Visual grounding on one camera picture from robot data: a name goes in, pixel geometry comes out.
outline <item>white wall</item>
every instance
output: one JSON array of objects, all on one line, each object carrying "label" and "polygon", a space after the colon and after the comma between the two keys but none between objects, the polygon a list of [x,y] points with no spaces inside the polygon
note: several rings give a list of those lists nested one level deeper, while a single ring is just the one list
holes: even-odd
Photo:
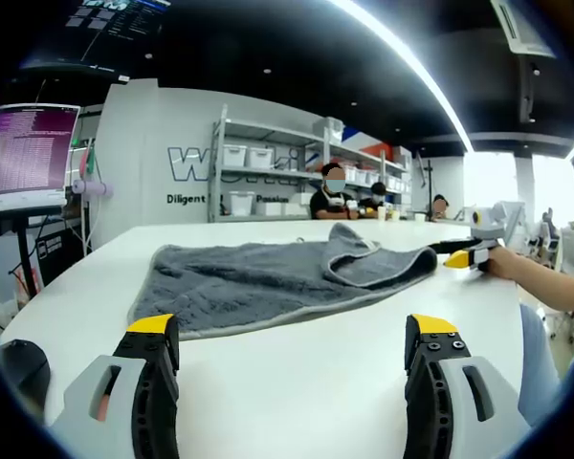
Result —
[{"label": "white wall", "polygon": [[[158,88],[154,79],[113,85],[102,110],[96,153],[102,178],[113,185],[115,195],[102,201],[94,247],[137,225],[208,221],[207,203],[169,204],[167,195],[200,196],[206,201],[212,124],[220,119],[224,103],[229,118],[303,132],[312,132],[313,122],[320,119],[266,100]],[[224,189],[247,187],[243,183]],[[264,193],[274,195],[281,187],[265,186]]]},{"label": "white wall", "polygon": [[[463,207],[464,186],[463,186],[463,158],[431,158],[432,172],[432,195],[443,194],[451,206],[447,212],[449,218]],[[533,226],[540,220],[541,215],[535,215],[536,196],[534,190],[534,167],[532,160],[526,158],[515,158],[517,167],[517,186],[519,189],[519,200],[525,203],[527,223]],[[415,210],[425,210],[428,206],[428,187],[421,187],[421,172],[418,165],[414,167],[412,183],[412,208]]]}]

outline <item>black ceiling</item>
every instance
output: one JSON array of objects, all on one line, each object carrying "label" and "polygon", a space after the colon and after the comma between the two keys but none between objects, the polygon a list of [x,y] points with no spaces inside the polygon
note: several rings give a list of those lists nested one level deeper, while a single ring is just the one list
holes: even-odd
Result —
[{"label": "black ceiling", "polygon": [[[574,80],[557,59],[512,54],[488,0],[358,3],[408,43],[468,132],[574,139]],[[147,53],[153,58],[145,59]],[[174,0],[135,64],[132,77],[156,77],[161,86],[272,100],[339,118],[393,144],[417,147],[421,139],[455,132],[416,74],[327,0]],[[519,65],[532,64],[541,70],[533,81],[536,122],[522,123]],[[34,100],[45,77],[40,101],[102,103],[110,85],[98,76],[28,71],[9,84],[4,102]],[[460,150],[458,142],[426,149],[428,155]]]}]

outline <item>white table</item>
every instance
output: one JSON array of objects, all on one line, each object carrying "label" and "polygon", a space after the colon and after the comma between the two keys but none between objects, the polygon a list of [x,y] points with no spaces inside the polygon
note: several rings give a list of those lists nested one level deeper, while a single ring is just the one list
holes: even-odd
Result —
[{"label": "white table", "polygon": [[[68,384],[110,355],[151,255],[164,244],[205,247],[326,239],[334,222],[231,223],[134,228],[94,251],[43,290],[0,341],[29,339],[47,354],[51,424]],[[361,236],[409,250],[467,236],[465,227],[347,222]],[[442,317],[473,355],[519,391],[522,332],[514,283],[439,266],[434,276],[356,311],[180,345],[178,443],[187,458],[401,457],[406,317]]]}]

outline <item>face mask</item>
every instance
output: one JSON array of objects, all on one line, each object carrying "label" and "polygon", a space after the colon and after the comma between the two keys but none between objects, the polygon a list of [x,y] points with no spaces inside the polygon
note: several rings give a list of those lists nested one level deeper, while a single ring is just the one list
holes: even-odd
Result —
[{"label": "face mask", "polygon": [[326,180],[325,184],[332,193],[340,193],[344,190],[344,182],[344,180]]}]

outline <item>floor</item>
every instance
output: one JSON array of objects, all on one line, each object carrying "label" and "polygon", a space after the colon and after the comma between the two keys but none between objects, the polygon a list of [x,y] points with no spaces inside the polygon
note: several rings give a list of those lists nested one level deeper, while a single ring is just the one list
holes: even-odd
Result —
[{"label": "floor", "polygon": [[553,361],[557,367],[560,378],[563,379],[569,368],[572,359],[574,359],[574,342],[569,342],[571,319],[563,320],[561,313],[554,311],[548,306],[540,303],[533,296],[519,287],[519,298],[521,303],[534,309],[542,318],[546,316],[544,329],[553,355]]}]

